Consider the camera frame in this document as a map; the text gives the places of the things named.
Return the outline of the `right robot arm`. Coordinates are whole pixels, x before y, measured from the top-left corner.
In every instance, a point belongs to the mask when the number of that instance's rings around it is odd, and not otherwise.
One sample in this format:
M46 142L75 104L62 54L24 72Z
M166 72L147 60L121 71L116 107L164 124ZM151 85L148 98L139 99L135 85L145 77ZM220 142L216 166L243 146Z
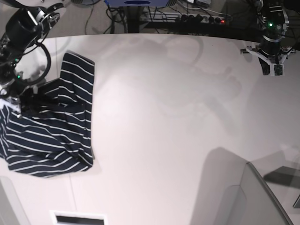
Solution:
M7 22L0 39L0 106L22 113L23 109L37 104L32 95L37 94L38 86L45 81L52 64L49 51L39 39L45 40L66 8L61 0L49 6L26 6L19 0L5 0L4 3L17 11ZM38 47L45 53L46 67L24 79L23 72L15 68L23 56Z

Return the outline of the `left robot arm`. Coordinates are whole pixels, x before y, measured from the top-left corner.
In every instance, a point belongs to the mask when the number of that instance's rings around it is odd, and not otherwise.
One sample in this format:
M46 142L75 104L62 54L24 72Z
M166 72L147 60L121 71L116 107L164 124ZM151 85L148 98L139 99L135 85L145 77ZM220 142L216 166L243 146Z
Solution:
M285 60L290 54L296 53L293 47L281 46L289 27L288 15L278 0L259 0L255 7L262 40L255 47L241 49L240 53L258 57L263 75L284 76Z

